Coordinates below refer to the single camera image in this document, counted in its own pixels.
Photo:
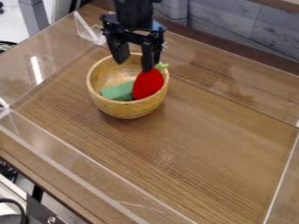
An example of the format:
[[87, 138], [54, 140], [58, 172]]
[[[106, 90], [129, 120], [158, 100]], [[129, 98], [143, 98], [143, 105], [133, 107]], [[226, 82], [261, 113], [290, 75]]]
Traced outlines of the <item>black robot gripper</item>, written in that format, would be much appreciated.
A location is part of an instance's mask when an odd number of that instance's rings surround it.
[[103, 14], [103, 34], [118, 64], [131, 53], [129, 43], [142, 46], [142, 68], [149, 72], [161, 62], [166, 27], [154, 19], [154, 4], [163, 0], [114, 0], [115, 13]]

